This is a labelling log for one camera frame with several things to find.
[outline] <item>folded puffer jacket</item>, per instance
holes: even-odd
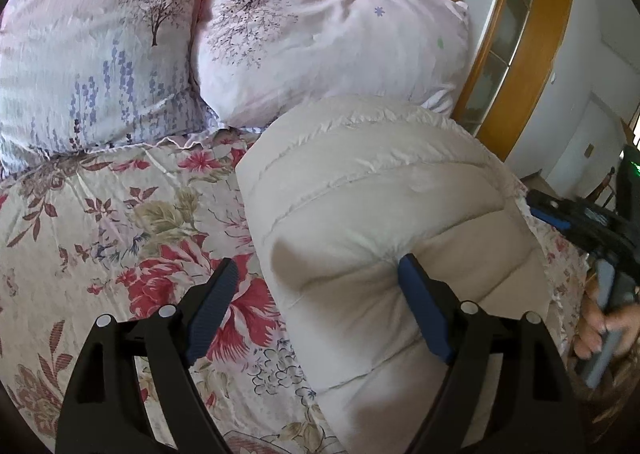
[[[437,113],[379,97],[300,105],[237,174],[264,278],[350,454],[404,452],[446,373],[398,287],[404,254],[489,313],[546,317],[542,252],[513,175]],[[482,436],[498,372],[467,442]]]

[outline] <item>bed sheet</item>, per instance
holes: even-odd
[[[246,225],[234,167],[256,138],[222,131],[190,150],[169,143],[59,158],[0,184],[0,379],[51,449],[96,317],[146,317],[230,256],[242,281],[191,370],[216,426],[235,454],[345,452],[296,360]],[[586,261],[532,218],[515,178],[513,189],[546,254],[550,327],[566,352]],[[172,444],[144,359],[138,374],[156,437]]]

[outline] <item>finger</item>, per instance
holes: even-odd
[[[594,330],[597,330],[599,333],[606,332],[607,326],[604,313],[598,307],[598,305],[588,297],[584,297],[582,299],[581,313],[583,319],[585,319],[588,322],[589,326],[591,326]]]
[[[587,284],[584,287],[585,295],[591,299],[594,303],[598,300],[598,293],[600,292],[600,287],[598,285],[598,276],[591,275]]]
[[[591,352],[598,353],[602,350],[602,337],[585,319],[578,322],[577,334]]]
[[[582,360],[589,360],[589,358],[591,358],[591,350],[589,349],[587,344],[582,342],[580,337],[575,339],[574,352],[575,352],[575,356],[577,356],[578,358],[581,358]]]
[[[623,307],[606,318],[609,331],[622,330],[622,339],[616,349],[616,356],[626,355],[633,347],[640,333],[640,306],[634,304]]]

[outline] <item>pillow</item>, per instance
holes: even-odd
[[[449,114],[467,39],[466,6],[449,0],[203,0],[191,63],[230,126],[339,94]]]
[[[0,25],[0,161],[202,129],[189,83],[195,0],[10,0]]]

